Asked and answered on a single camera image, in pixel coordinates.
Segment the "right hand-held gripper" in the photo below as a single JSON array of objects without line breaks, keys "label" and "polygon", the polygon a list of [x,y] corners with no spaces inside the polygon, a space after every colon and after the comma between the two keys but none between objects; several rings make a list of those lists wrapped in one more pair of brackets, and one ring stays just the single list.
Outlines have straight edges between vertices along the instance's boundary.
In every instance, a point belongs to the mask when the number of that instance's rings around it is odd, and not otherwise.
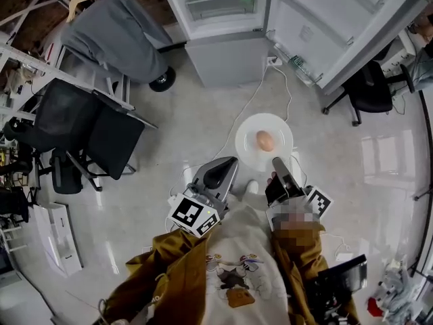
[{"label": "right hand-held gripper", "polygon": [[318,187],[300,187],[280,157],[272,165],[276,175],[265,188],[268,220],[319,221],[334,201]]}]

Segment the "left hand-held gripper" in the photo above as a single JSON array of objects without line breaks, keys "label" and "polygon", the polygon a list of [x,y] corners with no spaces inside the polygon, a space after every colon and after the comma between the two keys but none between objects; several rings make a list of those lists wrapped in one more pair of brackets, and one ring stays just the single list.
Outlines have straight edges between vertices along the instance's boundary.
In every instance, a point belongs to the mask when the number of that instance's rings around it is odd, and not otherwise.
[{"label": "left hand-held gripper", "polygon": [[237,176],[239,161],[234,156],[202,165],[182,193],[168,198],[170,219],[179,229],[201,238],[227,214],[227,195]]}]

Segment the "brown egg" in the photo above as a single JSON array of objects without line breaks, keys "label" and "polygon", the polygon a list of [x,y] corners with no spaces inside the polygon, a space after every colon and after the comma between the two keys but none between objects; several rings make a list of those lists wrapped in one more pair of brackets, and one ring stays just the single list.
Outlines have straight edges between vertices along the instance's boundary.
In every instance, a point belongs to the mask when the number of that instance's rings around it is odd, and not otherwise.
[{"label": "brown egg", "polygon": [[274,139],[267,131],[258,131],[256,133],[256,142],[258,147],[265,152],[271,152],[275,148]]}]

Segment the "white round plate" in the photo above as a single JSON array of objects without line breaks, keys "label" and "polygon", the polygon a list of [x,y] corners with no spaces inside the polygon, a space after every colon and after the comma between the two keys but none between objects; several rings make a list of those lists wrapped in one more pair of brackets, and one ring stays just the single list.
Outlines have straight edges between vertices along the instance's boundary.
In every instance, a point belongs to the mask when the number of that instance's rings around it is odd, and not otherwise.
[{"label": "white round plate", "polygon": [[[256,142],[256,133],[267,131],[275,142],[271,152],[261,150]],[[293,134],[289,125],[280,117],[270,113],[254,114],[248,117],[235,135],[235,149],[239,159],[251,169],[267,172],[273,168],[272,160],[280,157],[287,163],[294,146]]]}]

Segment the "white refrigerator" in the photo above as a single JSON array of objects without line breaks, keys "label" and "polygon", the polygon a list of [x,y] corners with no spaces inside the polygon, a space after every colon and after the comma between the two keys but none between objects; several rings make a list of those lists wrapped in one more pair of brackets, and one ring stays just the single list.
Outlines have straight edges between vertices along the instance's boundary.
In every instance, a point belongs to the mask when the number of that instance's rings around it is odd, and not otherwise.
[{"label": "white refrigerator", "polygon": [[[259,81],[275,55],[331,93],[431,0],[167,0],[206,87]],[[299,55],[305,70],[291,63]]]}]

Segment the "person's left forearm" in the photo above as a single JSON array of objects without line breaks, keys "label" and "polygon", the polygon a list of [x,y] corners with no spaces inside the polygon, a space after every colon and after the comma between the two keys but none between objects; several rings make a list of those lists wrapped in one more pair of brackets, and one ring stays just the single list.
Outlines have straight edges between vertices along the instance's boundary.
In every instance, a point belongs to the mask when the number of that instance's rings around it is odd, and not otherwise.
[{"label": "person's left forearm", "polygon": [[98,321],[138,325],[200,325],[206,298],[206,244],[175,230],[127,262],[130,276],[106,300]]}]

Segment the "person's right forearm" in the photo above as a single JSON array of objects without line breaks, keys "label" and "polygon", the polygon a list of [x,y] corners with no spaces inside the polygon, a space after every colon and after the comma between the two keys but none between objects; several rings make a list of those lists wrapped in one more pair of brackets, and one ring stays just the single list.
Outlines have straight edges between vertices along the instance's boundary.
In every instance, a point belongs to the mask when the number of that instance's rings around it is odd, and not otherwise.
[{"label": "person's right forearm", "polygon": [[315,312],[309,288],[319,273],[329,268],[322,255],[319,220],[304,214],[281,213],[272,218],[271,248],[282,278],[289,325],[325,325]]}]

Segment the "person's white printed sweatshirt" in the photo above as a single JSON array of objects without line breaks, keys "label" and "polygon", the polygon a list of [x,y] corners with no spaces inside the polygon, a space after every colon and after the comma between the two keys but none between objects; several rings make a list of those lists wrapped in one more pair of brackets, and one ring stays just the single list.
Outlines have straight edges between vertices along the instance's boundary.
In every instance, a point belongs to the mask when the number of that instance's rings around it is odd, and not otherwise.
[{"label": "person's white printed sweatshirt", "polygon": [[263,195],[229,199],[228,214],[206,244],[202,325],[290,325],[266,210]]}]

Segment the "black mesh office chair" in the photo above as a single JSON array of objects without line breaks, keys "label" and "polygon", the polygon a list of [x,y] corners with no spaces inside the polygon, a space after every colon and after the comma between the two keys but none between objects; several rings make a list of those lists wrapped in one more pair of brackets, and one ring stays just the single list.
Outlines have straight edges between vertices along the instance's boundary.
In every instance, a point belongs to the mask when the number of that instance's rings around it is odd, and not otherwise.
[{"label": "black mesh office chair", "polygon": [[6,139],[39,155],[50,152],[49,173],[58,194],[78,194],[82,178],[101,192],[98,177],[120,179],[136,170],[129,159],[145,129],[144,120],[108,96],[55,79],[48,84],[33,123],[7,121]]}]

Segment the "black waist-mounted device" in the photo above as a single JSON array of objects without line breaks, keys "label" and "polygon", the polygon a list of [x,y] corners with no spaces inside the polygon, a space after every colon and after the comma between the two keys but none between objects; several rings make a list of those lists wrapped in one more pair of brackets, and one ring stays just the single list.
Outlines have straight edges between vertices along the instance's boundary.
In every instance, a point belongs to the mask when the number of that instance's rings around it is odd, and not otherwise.
[{"label": "black waist-mounted device", "polygon": [[306,284],[312,315],[319,325],[348,325],[342,306],[352,294],[367,286],[367,259],[359,255],[332,268],[320,271]]}]

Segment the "small red object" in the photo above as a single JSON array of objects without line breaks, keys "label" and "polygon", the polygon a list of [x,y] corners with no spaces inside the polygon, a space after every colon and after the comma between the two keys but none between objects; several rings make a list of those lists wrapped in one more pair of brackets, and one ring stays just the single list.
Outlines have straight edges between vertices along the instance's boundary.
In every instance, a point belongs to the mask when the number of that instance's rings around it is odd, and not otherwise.
[{"label": "small red object", "polygon": [[367,311],[374,318],[383,318],[384,310],[381,305],[381,298],[370,297],[367,300]]}]

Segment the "white flat cardboard box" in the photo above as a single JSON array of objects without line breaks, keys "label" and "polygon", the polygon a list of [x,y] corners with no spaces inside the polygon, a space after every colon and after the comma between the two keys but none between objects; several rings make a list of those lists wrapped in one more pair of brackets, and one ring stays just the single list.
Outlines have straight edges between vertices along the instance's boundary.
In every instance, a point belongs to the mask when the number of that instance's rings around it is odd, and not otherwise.
[{"label": "white flat cardboard box", "polygon": [[76,247],[68,206],[57,202],[34,205],[43,251],[50,268],[64,278],[83,269]]}]

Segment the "pile of crumpled plastic bags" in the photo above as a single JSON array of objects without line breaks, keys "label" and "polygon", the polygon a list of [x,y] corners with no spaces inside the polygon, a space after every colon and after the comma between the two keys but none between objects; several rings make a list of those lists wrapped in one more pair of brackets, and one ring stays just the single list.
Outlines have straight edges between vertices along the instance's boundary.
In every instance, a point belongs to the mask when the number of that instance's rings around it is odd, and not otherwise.
[{"label": "pile of crumpled plastic bags", "polygon": [[409,276],[405,258],[390,260],[378,283],[375,299],[387,325],[414,325],[422,306],[415,300],[416,287]]}]

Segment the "wooden clothes hanger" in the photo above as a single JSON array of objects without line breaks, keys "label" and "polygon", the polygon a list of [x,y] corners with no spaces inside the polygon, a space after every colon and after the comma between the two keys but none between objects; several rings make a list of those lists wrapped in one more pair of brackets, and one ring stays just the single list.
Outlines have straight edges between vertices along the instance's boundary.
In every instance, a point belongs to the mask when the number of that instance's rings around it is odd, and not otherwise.
[{"label": "wooden clothes hanger", "polygon": [[87,2],[87,1],[90,1],[90,0],[70,0],[69,6],[68,6],[69,13],[68,13],[68,17],[66,18],[67,23],[70,23],[75,18],[78,5],[83,3],[83,2]]}]

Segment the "white metal frame table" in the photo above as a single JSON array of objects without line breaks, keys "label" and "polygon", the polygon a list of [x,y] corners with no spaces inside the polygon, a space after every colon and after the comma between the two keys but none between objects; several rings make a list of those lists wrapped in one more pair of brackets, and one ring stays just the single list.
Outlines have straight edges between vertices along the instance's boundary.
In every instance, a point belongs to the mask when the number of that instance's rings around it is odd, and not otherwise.
[{"label": "white metal frame table", "polygon": [[0,105],[0,129],[11,118],[33,121],[35,114],[32,111],[24,111],[24,105],[31,98],[34,98],[36,94],[40,94],[41,90],[55,79],[73,84],[88,92],[98,91],[120,104],[123,108],[135,111],[135,107],[130,103],[130,78],[125,75],[104,78],[74,56],[66,56],[65,52],[66,49],[60,47],[55,64],[50,65],[26,55],[12,46],[0,43],[0,70],[9,60],[16,60],[21,65],[29,65],[32,70],[36,70],[31,79],[23,82],[20,94],[13,99],[10,107]]}]

